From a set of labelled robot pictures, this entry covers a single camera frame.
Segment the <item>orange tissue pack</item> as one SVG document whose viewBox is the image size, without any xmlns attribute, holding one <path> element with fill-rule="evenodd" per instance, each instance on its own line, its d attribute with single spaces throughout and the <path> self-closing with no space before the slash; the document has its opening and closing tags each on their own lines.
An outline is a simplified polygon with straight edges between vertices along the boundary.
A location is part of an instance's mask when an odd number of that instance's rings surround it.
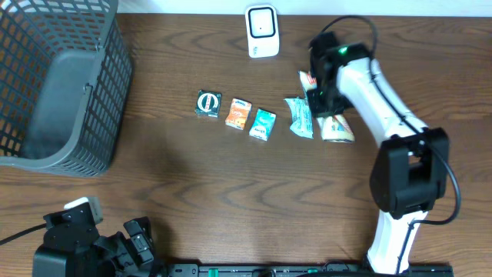
<svg viewBox="0 0 492 277">
<path fill-rule="evenodd" d="M 245 100 L 234 98 L 231 102 L 229 114 L 225 119 L 227 126 L 243 130 L 252 110 L 252 104 Z"/>
</svg>

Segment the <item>green tissue pack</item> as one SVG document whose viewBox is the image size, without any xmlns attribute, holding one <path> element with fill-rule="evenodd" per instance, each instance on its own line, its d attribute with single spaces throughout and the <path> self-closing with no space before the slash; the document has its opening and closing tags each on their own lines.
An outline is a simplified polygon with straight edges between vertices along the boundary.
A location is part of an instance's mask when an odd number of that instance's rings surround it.
<svg viewBox="0 0 492 277">
<path fill-rule="evenodd" d="M 271 135 L 276 118 L 274 113 L 259 108 L 249 135 L 266 142 Z"/>
</svg>

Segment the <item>dark green round-logo box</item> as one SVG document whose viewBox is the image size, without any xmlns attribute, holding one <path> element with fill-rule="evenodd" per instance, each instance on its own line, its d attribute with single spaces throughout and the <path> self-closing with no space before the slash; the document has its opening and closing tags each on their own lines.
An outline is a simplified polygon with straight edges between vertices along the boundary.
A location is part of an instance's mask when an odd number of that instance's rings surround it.
<svg viewBox="0 0 492 277">
<path fill-rule="evenodd" d="M 217 118 L 221 107 L 222 94 L 200 90 L 196 101 L 195 113 L 200 116 Z"/>
</svg>

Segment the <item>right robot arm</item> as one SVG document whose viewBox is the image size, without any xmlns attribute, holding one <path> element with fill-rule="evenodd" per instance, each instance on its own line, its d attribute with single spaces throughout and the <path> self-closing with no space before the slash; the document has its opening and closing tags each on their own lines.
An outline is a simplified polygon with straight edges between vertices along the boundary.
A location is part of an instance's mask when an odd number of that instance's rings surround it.
<svg viewBox="0 0 492 277">
<path fill-rule="evenodd" d="M 376 273 L 406 272 L 416 232 L 446 191 L 449 138 L 400 100 L 365 44 L 342 45 L 328 32 L 309 49 L 316 83 L 305 91 L 311 114 L 328 119 L 354 108 L 378 146 L 370 189 L 379 216 L 369 265 Z"/>
</svg>

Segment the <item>cream wet wipes pack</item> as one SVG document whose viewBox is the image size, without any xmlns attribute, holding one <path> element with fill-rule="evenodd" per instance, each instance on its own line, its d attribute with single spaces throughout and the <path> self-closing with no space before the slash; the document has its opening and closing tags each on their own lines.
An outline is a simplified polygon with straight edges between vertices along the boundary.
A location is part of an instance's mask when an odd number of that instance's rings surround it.
<svg viewBox="0 0 492 277">
<path fill-rule="evenodd" d="M 316 78 L 311 77 L 308 72 L 299 71 L 299 78 L 304 94 L 317 88 Z M 355 141 L 354 133 L 343 115 L 315 116 L 320 127 L 321 138 L 328 142 L 347 142 Z"/>
</svg>

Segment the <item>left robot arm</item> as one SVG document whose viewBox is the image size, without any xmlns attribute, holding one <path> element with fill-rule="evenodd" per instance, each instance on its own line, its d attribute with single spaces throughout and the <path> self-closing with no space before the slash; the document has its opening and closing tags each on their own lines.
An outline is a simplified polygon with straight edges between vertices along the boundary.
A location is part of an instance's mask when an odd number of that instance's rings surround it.
<svg viewBox="0 0 492 277">
<path fill-rule="evenodd" d="M 99 234 L 103 220 L 96 197 L 82 197 L 47 214 L 43 243 L 35 252 L 36 277 L 166 276 L 166 265 L 155 254 L 149 218 L 124 223 L 126 234 Z"/>
</svg>

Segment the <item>teal wipes pack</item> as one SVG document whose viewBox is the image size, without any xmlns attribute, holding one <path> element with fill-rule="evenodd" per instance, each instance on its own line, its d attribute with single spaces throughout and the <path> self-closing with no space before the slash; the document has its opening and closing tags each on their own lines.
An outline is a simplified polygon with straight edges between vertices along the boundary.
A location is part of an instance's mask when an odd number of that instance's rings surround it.
<svg viewBox="0 0 492 277">
<path fill-rule="evenodd" d="M 311 110 L 307 100 L 303 98 L 286 98 L 285 101 L 291 110 L 292 124 L 290 130 L 295 135 L 312 139 L 314 130 Z"/>
</svg>

